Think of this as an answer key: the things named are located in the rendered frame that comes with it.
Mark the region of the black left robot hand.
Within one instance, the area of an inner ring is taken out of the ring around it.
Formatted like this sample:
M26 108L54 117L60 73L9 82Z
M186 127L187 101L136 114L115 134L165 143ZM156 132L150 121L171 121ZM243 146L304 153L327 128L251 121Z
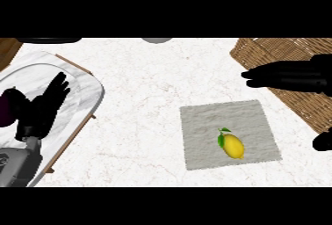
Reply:
M32 100L28 100L26 95L16 88L3 91L0 97L6 96L16 106L15 138L18 141L22 142L28 137L37 137L41 140L49 135L57 110L68 94L69 82L62 72L50 81L44 93L35 96Z

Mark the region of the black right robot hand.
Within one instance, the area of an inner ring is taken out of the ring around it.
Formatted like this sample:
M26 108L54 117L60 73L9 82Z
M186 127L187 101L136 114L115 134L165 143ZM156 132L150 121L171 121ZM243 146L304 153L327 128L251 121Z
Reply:
M268 87L332 97L332 54L316 54L308 61L270 62L240 76L251 88Z

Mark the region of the brown wicker basket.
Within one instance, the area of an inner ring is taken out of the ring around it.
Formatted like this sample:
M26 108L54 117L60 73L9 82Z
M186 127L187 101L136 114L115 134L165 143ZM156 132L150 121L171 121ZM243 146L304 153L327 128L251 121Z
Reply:
M314 54L332 54L332 38L239 38L230 50L231 58L246 69L268 62L304 61ZM326 132L332 127L332 97L273 88L268 91L313 130Z

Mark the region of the grey woven placemat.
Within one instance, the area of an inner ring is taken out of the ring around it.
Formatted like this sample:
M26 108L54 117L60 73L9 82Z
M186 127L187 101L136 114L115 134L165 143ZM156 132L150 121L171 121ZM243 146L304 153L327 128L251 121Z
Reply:
M189 171L282 159L258 100L183 106L180 119ZM231 159L218 145L224 127L243 144L242 159Z

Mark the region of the yellow lemon with green leaves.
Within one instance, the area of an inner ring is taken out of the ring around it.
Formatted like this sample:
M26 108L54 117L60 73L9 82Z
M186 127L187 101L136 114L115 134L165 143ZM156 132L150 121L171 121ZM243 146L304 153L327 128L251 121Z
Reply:
M218 131L220 131L218 136L220 148L224 150L226 155L231 159L242 159L245 148L240 139L230 133L230 130L226 127L218 129Z

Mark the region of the dark purple eggplant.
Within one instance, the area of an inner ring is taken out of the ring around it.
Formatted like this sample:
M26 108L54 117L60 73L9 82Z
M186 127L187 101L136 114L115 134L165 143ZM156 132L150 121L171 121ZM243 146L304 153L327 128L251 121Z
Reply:
M6 96L0 97L0 127L7 127L16 122L16 106Z

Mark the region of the brown wooden panel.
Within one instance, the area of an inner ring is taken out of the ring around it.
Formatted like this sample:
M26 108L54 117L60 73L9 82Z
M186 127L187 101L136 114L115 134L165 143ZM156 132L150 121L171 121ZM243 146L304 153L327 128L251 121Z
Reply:
M15 38L0 38L0 71L10 64L22 43Z

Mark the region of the black rounded object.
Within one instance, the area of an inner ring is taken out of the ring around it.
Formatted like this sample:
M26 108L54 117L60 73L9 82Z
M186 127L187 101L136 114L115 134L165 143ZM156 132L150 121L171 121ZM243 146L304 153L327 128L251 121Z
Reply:
M81 38L16 38L16 40L29 44L68 44L78 42Z

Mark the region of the grey rounded object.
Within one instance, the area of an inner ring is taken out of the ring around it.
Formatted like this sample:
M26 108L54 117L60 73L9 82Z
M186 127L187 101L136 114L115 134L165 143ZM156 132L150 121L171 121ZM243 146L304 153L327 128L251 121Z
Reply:
M161 43L165 43L168 42L172 38L141 38L143 41L146 41L147 43L152 43L152 44L161 44Z

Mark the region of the white marble tray wooden frame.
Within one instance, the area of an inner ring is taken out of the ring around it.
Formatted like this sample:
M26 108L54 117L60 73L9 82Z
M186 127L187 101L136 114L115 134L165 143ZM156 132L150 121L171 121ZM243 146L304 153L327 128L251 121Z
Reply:
M105 89L90 71L57 54L34 52L0 71L0 94L16 87L29 100L41 95L56 74L69 82L69 95L41 141L43 161L28 187L37 185L100 105Z

